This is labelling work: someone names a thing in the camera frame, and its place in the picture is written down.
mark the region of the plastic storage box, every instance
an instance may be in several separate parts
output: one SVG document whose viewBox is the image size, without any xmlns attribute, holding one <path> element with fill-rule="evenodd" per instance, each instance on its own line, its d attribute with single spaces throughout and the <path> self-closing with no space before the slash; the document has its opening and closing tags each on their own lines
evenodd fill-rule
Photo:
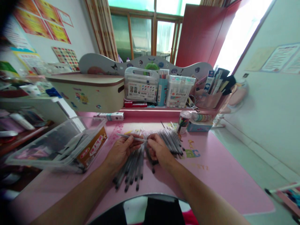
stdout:
<svg viewBox="0 0 300 225">
<path fill-rule="evenodd" d="M 74 111 L 114 113 L 124 106 L 123 76 L 73 72 L 46 79 Z"/>
<path fill-rule="evenodd" d="M 8 165 L 84 173 L 107 140 L 107 119 L 73 117 L 10 155 Z"/>
<path fill-rule="evenodd" d="M 125 70 L 125 98 L 155 103 L 158 80 L 155 71 L 128 67 Z"/>
<path fill-rule="evenodd" d="M 185 108 L 188 96 L 196 78 L 169 75 L 167 107 Z"/>
</svg>

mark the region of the pink pen holder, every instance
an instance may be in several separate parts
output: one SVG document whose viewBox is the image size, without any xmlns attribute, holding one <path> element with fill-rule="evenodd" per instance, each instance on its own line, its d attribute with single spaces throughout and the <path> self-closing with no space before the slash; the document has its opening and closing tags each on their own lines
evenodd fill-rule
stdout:
<svg viewBox="0 0 300 225">
<path fill-rule="evenodd" d="M 214 95 L 208 94 L 204 91 L 204 89 L 200 89 L 194 92 L 194 96 L 197 100 L 196 106 L 198 108 L 204 109 L 213 109 L 217 106 L 220 98 L 222 97 L 222 93 L 218 92 Z"/>
</svg>

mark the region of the paper sign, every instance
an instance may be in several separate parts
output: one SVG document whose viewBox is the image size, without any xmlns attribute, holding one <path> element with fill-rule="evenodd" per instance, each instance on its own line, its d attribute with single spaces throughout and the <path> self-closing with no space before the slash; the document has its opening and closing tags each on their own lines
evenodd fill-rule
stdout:
<svg viewBox="0 0 300 225">
<path fill-rule="evenodd" d="M 61 11 L 58 8 L 56 8 L 56 10 L 57 10 L 58 14 L 60 15 L 60 18 L 62 19 L 62 22 L 64 22 L 64 23 L 66 23 L 66 24 L 68 24 L 68 25 L 70 25 L 70 26 L 73 27 L 73 23 L 71 21 L 70 16 L 67 13 Z"/>
<path fill-rule="evenodd" d="M 54 40 L 71 44 L 70 39 L 64 28 L 62 28 L 54 23 L 48 22 L 48 21 L 45 21 L 45 22 L 46 22 Z"/>
<path fill-rule="evenodd" d="M 43 18 L 63 26 L 56 8 L 43 0 L 34 0 Z"/>
<path fill-rule="evenodd" d="M 39 54 L 22 51 L 12 51 L 18 59 L 24 64 L 24 66 L 31 71 L 34 71 L 33 67 L 38 67 L 43 62 Z"/>
<path fill-rule="evenodd" d="M 248 65 L 245 67 L 245 70 L 259 71 L 275 49 L 276 47 L 258 48 L 253 54 Z"/>
<path fill-rule="evenodd" d="M 262 67 L 263 72 L 278 72 L 297 52 L 300 43 L 278 46 Z"/>
<path fill-rule="evenodd" d="M 25 34 L 21 30 L 18 22 L 14 17 L 10 17 L 5 25 L 4 36 L 14 45 L 12 50 L 25 50 L 29 52 L 36 52 L 35 49 L 29 44 Z"/>
<path fill-rule="evenodd" d="M 296 55 L 282 70 L 282 73 L 300 74 L 300 52 L 296 53 Z"/>
<path fill-rule="evenodd" d="M 52 39 L 41 18 L 18 8 L 14 11 L 14 16 L 26 33 Z"/>
<path fill-rule="evenodd" d="M 31 12 L 37 16 L 41 16 L 32 0 L 21 0 L 18 2 L 17 7 Z"/>
</svg>

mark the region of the pink desk mat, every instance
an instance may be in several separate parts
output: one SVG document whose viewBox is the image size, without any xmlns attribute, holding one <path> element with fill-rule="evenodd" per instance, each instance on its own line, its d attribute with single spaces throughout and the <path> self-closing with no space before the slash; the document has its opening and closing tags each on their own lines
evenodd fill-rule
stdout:
<svg viewBox="0 0 300 225">
<path fill-rule="evenodd" d="M 176 122 L 177 120 L 178 118 L 166 118 L 163 122 L 166 125 L 169 121 Z M 12 210 L 18 214 L 22 222 L 30 223 L 83 181 L 104 161 L 111 146 L 118 138 L 116 133 L 126 133 L 141 127 L 146 130 L 163 128 L 160 119 L 147 119 L 145 122 L 143 118 L 129 118 L 124 123 L 108 122 L 108 140 L 85 174 L 59 174 L 43 171 L 10 204 Z M 192 147 L 198 151 L 195 154 L 200 154 L 200 156 L 189 158 L 184 152 L 183 159 L 178 159 L 178 161 L 226 199 L 241 214 L 274 211 L 274 205 L 269 197 L 212 132 L 186 132 L 182 135 L 182 140 L 186 149 Z M 135 182 L 129 187 L 127 193 L 124 192 L 124 181 L 117 191 L 112 183 L 101 201 L 98 201 L 93 208 L 87 222 L 92 221 L 116 204 L 141 195 L 159 193 L 184 200 L 175 180 L 160 165 L 156 165 L 154 168 L 155 173 L 152 174 L 145 158 L 144 178 L 140 181 L 139 191 L 136 191 Z"/>
</svg>

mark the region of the glass window pane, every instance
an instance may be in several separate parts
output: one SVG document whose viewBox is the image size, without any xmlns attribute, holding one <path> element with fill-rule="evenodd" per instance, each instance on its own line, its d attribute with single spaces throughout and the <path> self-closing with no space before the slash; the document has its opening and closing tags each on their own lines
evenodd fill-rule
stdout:
<svg viewBox="0 0 300 225">
<path fill-rule="evenodd" d="M 109 6 L 154 12 L 154 0 L 108 0 Z"/>
<path fill-rule="evenodd" d="M 236 12 L 215 65 L 231 71 L 231 75 L 270 3 L 250 1 Z"/>
<path fill-rule="evenodd" d="M 156 55 L 170 61 L 175 23 L 157 22 Z"/>
<path fill-rule="evenodd" d="M 134 58 L 151 55 L 151 20 L 131 17 Z"/>
<path fill-rule="evenodd" d="M 126 62 L 127 57 L 131 60 L 127 16 L 112 15 L 112 26 L 118 54 L 123 62 Z"/>
<path fill-rule="evenodd" d="M 200 5 L 201 0 L 157 0 L 156 12 L 183 16 L 185 5 Z"/>
</svg>

